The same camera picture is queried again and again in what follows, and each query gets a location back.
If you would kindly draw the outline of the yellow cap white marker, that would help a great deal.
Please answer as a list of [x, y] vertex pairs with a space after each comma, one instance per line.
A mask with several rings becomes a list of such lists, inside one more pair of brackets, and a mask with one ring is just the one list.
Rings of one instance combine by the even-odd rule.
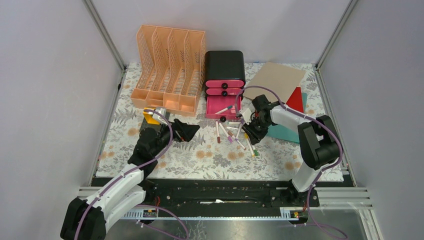
[[244, 133], [244, 137], [246, 139], [247, 146], [249, 148], [249, 151], [251, 153], [251, 156], [254, 158], [256, 155], [255, 155], [255, 152], [254, 152], [254, 150], [252, 148], [252, 144], [251, 144], [250, 138], [249, 138], [249, 136], [246, 133]]

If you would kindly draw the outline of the teal cap white marker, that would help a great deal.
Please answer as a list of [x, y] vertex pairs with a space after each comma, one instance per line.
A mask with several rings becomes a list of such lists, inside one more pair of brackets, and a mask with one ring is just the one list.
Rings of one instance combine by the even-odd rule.
[[228, 111], [228, 110], [231, 110], [233, 107], [234, 107], [233, 105], [230, 105], [230, 106], [228, 106], [228, 107], [225, 107], [224, 109], [221, 109], [221, 110], [219, 110], [219, 111], [215, 112], [215, 114], [216, 114], [216, 115], [223, 114], [224, 112], [226, 112], [226, 111]]

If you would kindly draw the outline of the pink drawer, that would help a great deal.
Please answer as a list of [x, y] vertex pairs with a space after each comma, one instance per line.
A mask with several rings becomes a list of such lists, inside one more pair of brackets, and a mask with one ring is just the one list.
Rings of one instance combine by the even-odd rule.
[[241, 88], [207, 88], [205, 90], [205, 94], [207, 96], [222, 96], [222, 97], [228, 97], [228, 96], [236, 96], [237, 94], [242, 95], [244, 91]]
[[245, 86], [245, 82], [241, 79], [210, 79], [207, 80], [205, 86], [215, 89], [241, 89]]
[[[206, 99], [205, 118], [219, 120], [221, 117], [225, 117], [226, 120], [236, 120], [236, 110], [234, 108], [237, 103], [237, 108], [240, 109], [242, 106], [242, 97], [236, 98], [236, 96], [218, 96], [210, 95]], [[215, 114], [217, 111], [222, 110], [228, 106], [233, 106], [232, 109], [225, 111], [222, 114]]]

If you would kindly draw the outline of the black drawer cabinet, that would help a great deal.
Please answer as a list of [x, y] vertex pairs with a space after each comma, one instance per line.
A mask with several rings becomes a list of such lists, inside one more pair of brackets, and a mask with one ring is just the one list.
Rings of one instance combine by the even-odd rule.
[[244, 54], [240, 50], [210, 50], [205, 54], [205, 81], [246, 82]]

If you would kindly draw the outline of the pink top drawer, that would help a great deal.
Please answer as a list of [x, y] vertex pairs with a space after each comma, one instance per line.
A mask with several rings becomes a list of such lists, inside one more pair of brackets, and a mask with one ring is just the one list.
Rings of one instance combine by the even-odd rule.
[[210, 79], [207, 80], [205, 86], [215, 89], [241, 89], [245, 86], [245, 82], [241, 79]]

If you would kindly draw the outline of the pink cap white marker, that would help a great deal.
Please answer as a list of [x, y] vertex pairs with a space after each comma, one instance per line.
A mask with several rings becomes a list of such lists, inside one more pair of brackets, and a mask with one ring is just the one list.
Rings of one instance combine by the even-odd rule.
[[229, 135], [229, 133], [226, 131], [226, 129], [224, 128], [224, 126], [222, 125], [222, 123], [221, 123], [221, 122], [219, 122], [219, 123], [218, 123], [218, 125], [219, 125], [219, 127], [221, 128], [221, 130], [224, 132], [224, 134], [225, 134], [226, 138], [228, 139], [228, 141], [229, 141], [230, 143], [232, 143], [232, 142], [233, 142], [233, 139], [232, 139], [232, 137]]

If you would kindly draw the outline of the green cap white marker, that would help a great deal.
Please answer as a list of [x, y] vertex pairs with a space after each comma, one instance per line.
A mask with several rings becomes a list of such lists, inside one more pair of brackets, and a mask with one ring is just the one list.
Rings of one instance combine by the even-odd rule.
[[256, 157], [260, 155], [258, 150], [256, 149], [256, 147], [254, 145], [252, 145], [252, 149], [253, 149], [253, 152], [254, 152]]

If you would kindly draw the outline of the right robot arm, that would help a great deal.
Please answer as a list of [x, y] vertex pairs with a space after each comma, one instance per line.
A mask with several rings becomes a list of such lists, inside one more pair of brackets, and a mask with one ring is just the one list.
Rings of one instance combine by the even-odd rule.
[[322, 172], [334, 167], [343, 157], [334, 123], [327, 115], [313, 118], [279, 101], [270, 102], [264, 94], [255, 97], [252, 104], [254, 114], [243, 126], [252, 145], [267, 136], [270, 126], [297, 131], [303, 163], [291, 180], [286, 198], [291, 205], [299, 206]]

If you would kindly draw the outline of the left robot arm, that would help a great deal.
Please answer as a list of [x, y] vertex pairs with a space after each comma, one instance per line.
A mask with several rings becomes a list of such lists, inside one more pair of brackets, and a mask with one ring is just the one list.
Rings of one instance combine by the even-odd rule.
[[139, 138], [127, 165], [96, 193], [76, 197], [68, 207], [60, 231], [63, 240], [103, 240], [110, 228], [133, 207], [148, 206], [155, 200], [153, 183], [146, 178], [172, 142], [189, 142], [199, 125], [179, 119], [166, 121], [159, 131], [151, 127]]

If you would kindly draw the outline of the purple cap white marker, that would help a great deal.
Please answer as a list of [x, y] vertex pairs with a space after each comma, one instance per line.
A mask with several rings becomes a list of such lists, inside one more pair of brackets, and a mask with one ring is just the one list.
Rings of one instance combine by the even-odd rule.
[[240, 135], [240, 132], [241, 132], [241, 130], [242, 130], [242, 127], [243, 127], [243, 123], [241, 122], [239, 125], [238, 125], [238, 128], [237, 128], [237, 132], [236, 132], [236, 134], [235, 134], [235, 139], [239, 139], [239, 135]]

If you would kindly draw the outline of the pink bottom drawer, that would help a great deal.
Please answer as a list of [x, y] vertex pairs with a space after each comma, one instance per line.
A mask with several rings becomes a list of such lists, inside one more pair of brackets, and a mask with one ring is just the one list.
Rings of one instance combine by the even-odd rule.
[[[234, 108], [237, 103], [237, 108], [240, 109], [242, 106], [242, 97], [236, 98], [236, 96], [218, 96], [210, 95], [206, 99], [205, 118], [219, 120], [221, 117], [225, 117], [226, 120], [236, 120], [236, 110]], [[222, 110], [228, 106], [233, 106], [232, 109], [225, 111], [222, 114], [215, 114], [217, 111]]]

